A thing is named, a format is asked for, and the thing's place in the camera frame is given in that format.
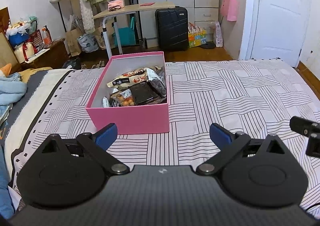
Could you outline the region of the clear bag of orange nuts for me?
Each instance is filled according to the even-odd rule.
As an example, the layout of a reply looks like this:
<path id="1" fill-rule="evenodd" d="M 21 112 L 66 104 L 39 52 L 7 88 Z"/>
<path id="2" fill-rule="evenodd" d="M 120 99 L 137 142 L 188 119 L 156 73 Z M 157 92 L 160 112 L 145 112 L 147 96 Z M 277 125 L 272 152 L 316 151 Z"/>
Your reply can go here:
<path id="1" fill-rule="evenodd" d="M 111 98 L 117 101 L 120 106 L 134 106 L 132 92 L 130 89 L 118 90 L 111 95 Z"/>

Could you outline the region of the striped patchwork bed sheet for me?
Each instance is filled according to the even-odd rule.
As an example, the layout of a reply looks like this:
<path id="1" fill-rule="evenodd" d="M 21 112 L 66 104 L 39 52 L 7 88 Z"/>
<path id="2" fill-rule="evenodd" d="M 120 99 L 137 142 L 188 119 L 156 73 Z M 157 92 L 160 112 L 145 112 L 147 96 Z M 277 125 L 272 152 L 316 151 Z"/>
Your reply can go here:
<path id="1" fill-rule="evenodd" d="M 49 70 L 32 75 L 28 90 L 1 128 L 9 185 L 51 133 L 74 138 L 95 132 L 86 111 L 102 69 Z M 319 159 L 306 155 L 308 139 L 290 129 L 293 116 L 319 121 L 319 99 L 285 62 L 244 60 L 169 62 L 169 132 L 120 135 L 108 152 L 128 166 L 191 165 L 218 152 L 209 127 L 218 123 L 253 138 L 277 134 L 303 167 L 309 180 L 302 207 L 319 216 Z"/>

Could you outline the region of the large beige snack bag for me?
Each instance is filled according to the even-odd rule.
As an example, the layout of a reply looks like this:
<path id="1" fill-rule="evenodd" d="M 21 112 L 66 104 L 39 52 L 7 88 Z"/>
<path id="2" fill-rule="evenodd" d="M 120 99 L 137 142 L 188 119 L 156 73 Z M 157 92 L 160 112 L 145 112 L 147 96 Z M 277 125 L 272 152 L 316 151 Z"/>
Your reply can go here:
<path id="1" fill-rule="evenodd" d="M 128 88 L 132 85 L 137 83 L 147 81 L 148 80 L 148 70 L 153 71 L 157 74 L 157 71 L 160 71 L 161 68 L 159 66 L 152 66 L 152 67 L 141 67 L 139 69 L 129 71 L 124 73 L 112 81 L 107 83 L 109 88 L 116 88 L 118 90 Z"/>

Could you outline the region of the white drawstring plastic bag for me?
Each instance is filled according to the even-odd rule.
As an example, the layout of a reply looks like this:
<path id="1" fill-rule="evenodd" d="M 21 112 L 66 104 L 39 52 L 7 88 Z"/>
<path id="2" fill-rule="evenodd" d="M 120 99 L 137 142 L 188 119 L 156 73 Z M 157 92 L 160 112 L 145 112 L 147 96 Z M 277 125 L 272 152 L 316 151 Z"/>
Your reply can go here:
<path id="1" fill-rule="evenodd" d="M 99 50 L 98 42 L 93 34 L 83 34 L 78 39 L 78 44 L 85 53 Z"/>

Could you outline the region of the white snack bar wrapper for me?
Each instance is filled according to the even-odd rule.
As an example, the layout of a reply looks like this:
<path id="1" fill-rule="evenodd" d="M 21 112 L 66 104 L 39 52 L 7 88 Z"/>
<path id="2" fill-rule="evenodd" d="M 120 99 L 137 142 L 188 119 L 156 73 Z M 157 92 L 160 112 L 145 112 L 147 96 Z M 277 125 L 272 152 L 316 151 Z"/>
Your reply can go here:
<path id="1" fill-rule="evenodd" d="M 110 103 L 109 103 L 109 100 L 108 100 L 107 97 L 103 97 L 102 105 L 103 105 L 103 108 L 109 108 L 110 107 Z"/>

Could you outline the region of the pink cardboard box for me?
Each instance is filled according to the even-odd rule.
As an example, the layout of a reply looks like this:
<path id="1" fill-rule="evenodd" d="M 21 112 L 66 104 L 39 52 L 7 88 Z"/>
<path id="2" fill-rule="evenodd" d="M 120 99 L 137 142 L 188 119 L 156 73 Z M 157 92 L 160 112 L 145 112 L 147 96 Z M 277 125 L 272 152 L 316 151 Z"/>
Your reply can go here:
<path id="1" fill-rule="evenodd" d="M 86 105 L 97 130 L 115 123 L 120 135 L 161 134 L 169 132 L 169 105 L 167 103 L 143 106 L 104 108 L 103 97 L 112 89 L 107 83 L 117 76 L 145 66 L 165 66 L 161 51 L 112 56 L 104 67 Z"/>

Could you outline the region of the red card on table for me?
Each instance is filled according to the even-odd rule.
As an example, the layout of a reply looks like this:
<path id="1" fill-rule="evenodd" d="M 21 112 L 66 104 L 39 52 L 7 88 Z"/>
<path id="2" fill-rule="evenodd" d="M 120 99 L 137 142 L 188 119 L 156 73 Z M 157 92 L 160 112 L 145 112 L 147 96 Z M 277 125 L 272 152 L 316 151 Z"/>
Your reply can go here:
<path id="1" fill-rule="evenodd" d="M 154 5 L 155 2 L 149 2 L 149 3 L 143 3 L 143 4 L 140 4 L 139 6 L 151 6 L 151 5 Z"/>

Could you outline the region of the black hard suitcase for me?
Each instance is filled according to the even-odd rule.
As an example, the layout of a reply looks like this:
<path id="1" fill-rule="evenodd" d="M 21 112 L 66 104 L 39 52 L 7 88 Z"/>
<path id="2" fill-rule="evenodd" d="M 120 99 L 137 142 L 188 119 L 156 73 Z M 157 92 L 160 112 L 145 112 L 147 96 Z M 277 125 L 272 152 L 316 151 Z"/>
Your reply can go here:
<path id="1" fill-rule="evenodd" d="M 185 51 L 188 41 L 188 11 L 176 6 L 155 11 L 158 46 L 163 51 Z"/>

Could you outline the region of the colourful yellow gift box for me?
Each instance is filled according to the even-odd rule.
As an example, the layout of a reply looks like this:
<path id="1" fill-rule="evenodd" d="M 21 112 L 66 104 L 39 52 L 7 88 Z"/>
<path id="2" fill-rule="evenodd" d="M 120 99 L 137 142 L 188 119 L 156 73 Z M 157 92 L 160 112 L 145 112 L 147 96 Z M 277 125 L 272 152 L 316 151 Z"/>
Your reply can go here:
<path id="1" fill-rule="evenodd" d="M 193 23 L 188 24 L 188 41 L 189 48 L 199 47 L 206 44 L 207 32 Z"/>

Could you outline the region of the teal tote bag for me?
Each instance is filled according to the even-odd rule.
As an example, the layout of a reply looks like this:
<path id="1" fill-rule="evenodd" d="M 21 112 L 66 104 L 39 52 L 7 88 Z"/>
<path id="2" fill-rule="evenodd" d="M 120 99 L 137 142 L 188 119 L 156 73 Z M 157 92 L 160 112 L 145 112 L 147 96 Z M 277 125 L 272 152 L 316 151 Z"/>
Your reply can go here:
<path id="1" fill-rule="evenodd" d="M 112 34 L 114 45 L 117 47 L 118 42 L 117 38 L 119 37 L 121 46 L 134 46 L 136 44 L 136 37 L 135 37 L 135 17 L 131 17 L 131 22 L 129 27 L 119 28 L 118 33 L 119 36 L 116 36 L 114 32 Z"/>

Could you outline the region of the pink paper bag hanging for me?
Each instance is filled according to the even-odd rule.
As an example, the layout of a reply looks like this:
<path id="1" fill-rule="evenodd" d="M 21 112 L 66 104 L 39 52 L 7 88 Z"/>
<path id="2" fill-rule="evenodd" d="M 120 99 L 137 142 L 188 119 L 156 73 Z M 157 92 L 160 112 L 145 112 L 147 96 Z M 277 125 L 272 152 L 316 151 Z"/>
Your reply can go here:
<path id="1" fill-rule="evenodd" d="M 237 0 L 222 0 L 220 14 L 229 22 L 238 19 L 239 2 Z"/>

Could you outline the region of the white bag with red ribbon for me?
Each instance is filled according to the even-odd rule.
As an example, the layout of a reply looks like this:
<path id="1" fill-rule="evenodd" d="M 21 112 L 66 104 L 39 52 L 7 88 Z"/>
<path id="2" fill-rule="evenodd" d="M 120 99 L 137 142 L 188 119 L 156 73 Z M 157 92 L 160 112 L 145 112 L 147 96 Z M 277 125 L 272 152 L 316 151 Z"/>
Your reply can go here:
<path id="1" fill-rule="evenodd" d="M 35 55 L 35 47 L 30 42 L 24 42 L 15 47 L 14 54 L 21 64 Z"/>

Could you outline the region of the wooden padded headboard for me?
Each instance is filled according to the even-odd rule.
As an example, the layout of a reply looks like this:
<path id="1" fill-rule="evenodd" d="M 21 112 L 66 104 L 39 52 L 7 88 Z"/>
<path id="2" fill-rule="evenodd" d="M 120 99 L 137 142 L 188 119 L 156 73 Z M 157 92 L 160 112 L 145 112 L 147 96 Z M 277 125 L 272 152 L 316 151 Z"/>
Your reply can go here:
<path id="1" fill-rule="evenodd" d="M 10 24 L 10 16 L 9 10 L 7 7 L 1 9 L 0 15 L 0 25 L 1 25 L 1 48 L 0 48 L 0 55 L 1 55 L 1 67 L 5 67 L 7 64 L 11 64 L 11 71 L 10 74 L 18 72 L 21 68 L 20 63 L 18 62 L 14 51 L 6 38 L 5 32 Z"/>

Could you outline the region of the beige sandals on floor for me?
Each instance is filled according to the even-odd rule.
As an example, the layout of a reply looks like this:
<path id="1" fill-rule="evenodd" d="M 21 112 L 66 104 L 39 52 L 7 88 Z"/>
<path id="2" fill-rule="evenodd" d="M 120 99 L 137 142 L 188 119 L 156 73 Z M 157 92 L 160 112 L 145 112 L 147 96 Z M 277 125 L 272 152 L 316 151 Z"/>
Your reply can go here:
<path id="1" fill-rule="evenodd" d="M 104 67 L 104 66 L 105 66 L 105 62 L 103 60 L 100 60 L 99 63 L 93 64 L 91 68 L 95 69 L 95 68 L 101 68 L 101 67 Z"/>

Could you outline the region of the black snack packet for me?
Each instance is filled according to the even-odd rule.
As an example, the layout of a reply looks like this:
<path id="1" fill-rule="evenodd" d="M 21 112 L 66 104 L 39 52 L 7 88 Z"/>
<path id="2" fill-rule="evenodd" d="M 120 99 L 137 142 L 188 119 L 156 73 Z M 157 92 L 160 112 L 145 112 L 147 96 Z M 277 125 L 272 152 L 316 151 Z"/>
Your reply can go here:
<path id="1" fill-rule="evenodd" d="M 159 99 L 159 95 L 154 92 L 146 81 L 134 84 L 129 89 L 135 105 L 146 105 Z"/>

